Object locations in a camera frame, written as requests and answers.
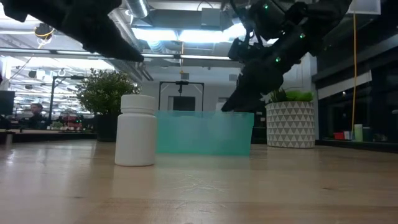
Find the person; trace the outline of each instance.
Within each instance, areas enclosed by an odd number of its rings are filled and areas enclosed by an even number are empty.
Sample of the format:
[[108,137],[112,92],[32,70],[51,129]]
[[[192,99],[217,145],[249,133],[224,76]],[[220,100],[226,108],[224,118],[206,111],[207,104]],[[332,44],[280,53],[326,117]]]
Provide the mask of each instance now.
[[45,129],[45,119],[43,118],[43,105],[40,103],[32,103],[30,106],[30,111],[33,116],[29,118],[29,128],[32,129]]

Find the monitor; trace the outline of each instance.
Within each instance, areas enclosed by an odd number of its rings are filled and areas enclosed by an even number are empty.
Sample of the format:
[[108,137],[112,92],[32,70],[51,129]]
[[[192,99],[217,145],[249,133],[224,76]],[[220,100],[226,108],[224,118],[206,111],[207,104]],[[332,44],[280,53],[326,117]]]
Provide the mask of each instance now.
[[12,115],[14,111],[14,91],[0,91],[0,114]]

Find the white pill bottle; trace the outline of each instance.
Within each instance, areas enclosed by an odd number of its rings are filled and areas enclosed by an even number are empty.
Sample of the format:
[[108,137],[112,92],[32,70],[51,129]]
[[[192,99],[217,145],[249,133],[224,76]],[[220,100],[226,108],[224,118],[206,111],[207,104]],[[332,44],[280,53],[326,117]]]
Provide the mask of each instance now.
[[115,163],[119,166],[155,164],[156,100],[145,95],[124,95],[118,117]]

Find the white geometric planter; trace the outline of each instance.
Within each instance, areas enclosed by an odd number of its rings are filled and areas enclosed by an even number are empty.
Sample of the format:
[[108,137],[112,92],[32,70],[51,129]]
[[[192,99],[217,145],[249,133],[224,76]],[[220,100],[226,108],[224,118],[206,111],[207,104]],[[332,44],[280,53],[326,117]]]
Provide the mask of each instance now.
[[270,103],[267,108],[267,145],[313,148],[315,121],[311,102]]

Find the red object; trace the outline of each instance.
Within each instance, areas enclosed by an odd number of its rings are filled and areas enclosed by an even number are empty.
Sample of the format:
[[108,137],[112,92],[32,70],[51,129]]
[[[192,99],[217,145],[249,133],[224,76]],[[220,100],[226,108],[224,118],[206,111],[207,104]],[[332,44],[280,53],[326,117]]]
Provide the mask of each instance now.
[[335,133],[335,140],[344,140],[344,133]]

